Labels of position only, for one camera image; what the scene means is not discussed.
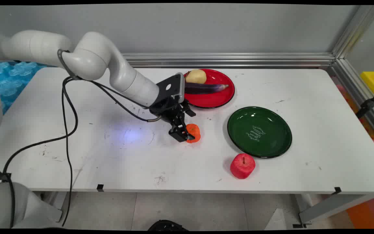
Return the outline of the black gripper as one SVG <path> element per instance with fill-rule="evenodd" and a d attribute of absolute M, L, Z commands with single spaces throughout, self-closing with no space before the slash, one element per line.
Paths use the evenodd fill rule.
<path fill-rule="evenodd" d="M 150 107 L 150 112 L 155 116 L 171 124 L 169 135 L 175 140 L 185 142 L 188 139 L 188 131 L 186 130 L 185 115 L 190 117 L 196 116 L 196 113 L 190 108 L 190 102 L 184 99 L 181 103 L 178 97 L 169 97 Z"/>

